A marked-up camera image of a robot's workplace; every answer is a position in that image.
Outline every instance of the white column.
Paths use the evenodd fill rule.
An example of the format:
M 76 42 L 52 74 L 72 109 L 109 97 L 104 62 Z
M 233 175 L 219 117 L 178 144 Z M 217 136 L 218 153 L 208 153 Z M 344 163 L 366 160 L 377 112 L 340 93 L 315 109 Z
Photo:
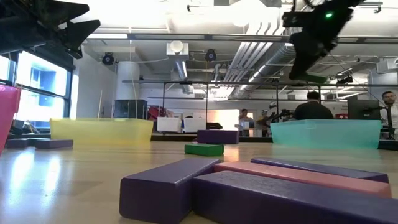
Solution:
M 136 62 L 119 62 L 116 100 L 139 99 L 139 83 L 135 83 L 133 86 L 132 83 L 123 83 L 123 80 L 139 80 L 139 65 Z

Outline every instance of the green block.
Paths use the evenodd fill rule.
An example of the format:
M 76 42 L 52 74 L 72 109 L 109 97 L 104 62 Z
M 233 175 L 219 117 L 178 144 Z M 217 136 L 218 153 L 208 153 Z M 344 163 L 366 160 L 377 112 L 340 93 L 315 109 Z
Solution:
M 222 156 L 224 154 L 224 145 L 186 144 L 185 153 L 200 156 Z

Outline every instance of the man in black shirt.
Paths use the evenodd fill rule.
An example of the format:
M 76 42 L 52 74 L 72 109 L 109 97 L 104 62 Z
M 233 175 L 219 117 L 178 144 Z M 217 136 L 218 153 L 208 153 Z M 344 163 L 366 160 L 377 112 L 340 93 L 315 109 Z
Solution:
M 299 105 L 294 111 L 293 117 L 296 120 L 304 119 L 334 119 L 331 111 L 320 104 L 319 93 L 313 91 L 307 94 L 307 103 Z

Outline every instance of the desk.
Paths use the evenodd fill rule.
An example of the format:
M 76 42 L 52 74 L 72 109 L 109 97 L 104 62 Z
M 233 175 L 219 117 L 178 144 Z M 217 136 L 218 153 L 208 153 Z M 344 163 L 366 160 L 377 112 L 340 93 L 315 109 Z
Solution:
M 1 223 L 143 223 L 119 214 L 122 177 L 184 158 L 186 142 L 152 142 L 137 147 L 75 146 L 73 150 L 4 150 L 0 157 Z M 264 143 L 228 145 L 225 161 L 275 157 L 302 162 L 387 172 L 392 193 L 398 198 L 398 153 L 375 155 L 345 151 L 303 151 Z M 194 213 L 184 223 L 213 223 Z

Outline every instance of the white box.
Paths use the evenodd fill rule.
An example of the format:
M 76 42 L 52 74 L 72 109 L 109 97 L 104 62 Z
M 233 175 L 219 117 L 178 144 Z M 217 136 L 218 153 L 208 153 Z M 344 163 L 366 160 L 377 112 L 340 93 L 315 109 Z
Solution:
M 176 132 L 181 133 L 181 119 L 180 118 L 157 118 L 158 132 Z
M 195 133 L 198 130 L 206 130 L 206 120 L 203 118 L 185 118 L 184 132 Z

